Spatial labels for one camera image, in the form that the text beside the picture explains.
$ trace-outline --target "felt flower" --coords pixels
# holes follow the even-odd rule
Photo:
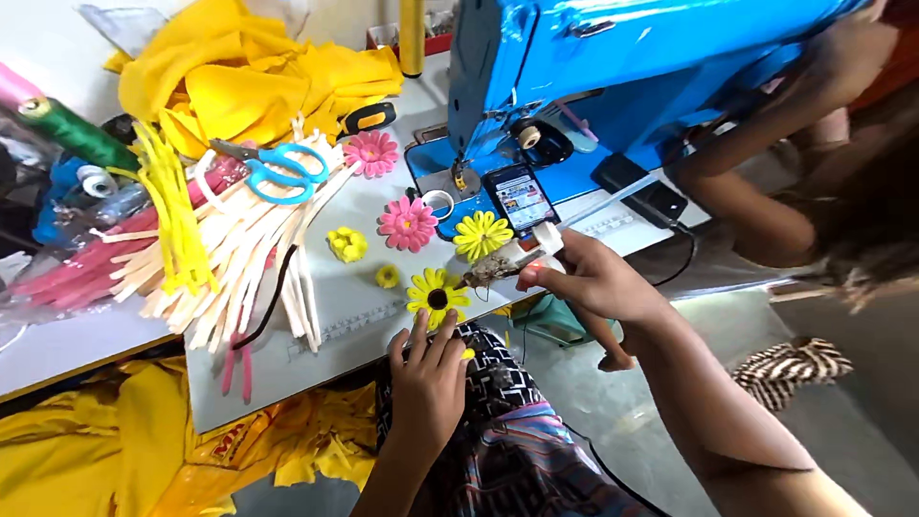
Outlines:
[[[379,178],[396,167],[398,146],[396,142],[390,142],[389,134],[373,130],[352,136],[342,150],[346,165],[351,167],[360,163],[354,171],[355,176],[364,174],[368,178]]]
[[[392,264],[383,266],[377,271],[377,284],[383,289],[391,289],[399,283],[399,270]]]
[[[495,221],[494,213],[478,211],[462,218],[456,225],[458,236],[453,237],[457,255],[466,254],[470,263],[488,255],[514,236],[506,219]]]
[[[428,330],[440,327],[440,323],[444,321],[450,309],[457,310],[457,321],[466,318],[457,307],[469,306],[470,300],[465,295],[468,288],[453,288],[460,283],[460,277],[447,275],[447,270],[426,268],[424,276],[414,275],[412,277],[412,283],[414,287],[405,290],[408,297],[412,299],[405,308],[413,313],[417,313],[422,308],[427,309],[430,315],[427,320]]]
[[[367,253],[367,239],[364,238],[364,234],[351,228],[342,226],[329,232],[328,237],[332,253],[345,264],[361,260]]]
[[[421,198],[410,203],[408,196],[402,196],[398,201],[390,201],[387,207],[389,212],[380,216],[380,234],[390,236],[386,246],[400,250],[408,248],[417,253],[431,241],[437,218],[431,215],[434,209],[425,206]]]

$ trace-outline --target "blue plastic item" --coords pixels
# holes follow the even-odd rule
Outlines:
[[[71,241],[73,236],[70,235],[69,232],[64,232],[62,228],[56,224],[57,213],[54,211],[54,204],[63,201],[72,190],[83,189],[80,180],[76,177],[76,169],[85,165],[90,164],[84,159],[72,156],[65,160],[55,162],[51,166],[51,173],[49,174],[51,187],[45,192],[45,195],[41,197],[39,220],[32,230],[32,238],[37,242],[45,246],[54,246],[63,249],[71,249],[74,246],[74,243]]]

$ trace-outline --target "hair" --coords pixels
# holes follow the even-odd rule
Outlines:
[[[878,288],[919,275],[919,126],[868,161],[823,206],[801,280],[835,287],[859,310]]]

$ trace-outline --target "green stool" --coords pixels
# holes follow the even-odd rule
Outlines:
[[[610,327],[616,324],[614,319],[607,322]],[[532,309],[511,314],[511,326],[556,343],[564,349],[596,340],[581,327],[568,305],[551,294],[544,296]]]

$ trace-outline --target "smartphone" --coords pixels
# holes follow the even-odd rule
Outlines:
[[[543,221],[559,222],[545,190],[526,165],[512,165],[486,174],[482,185],[501,217],[507,219],[520,238],[528,236]]]

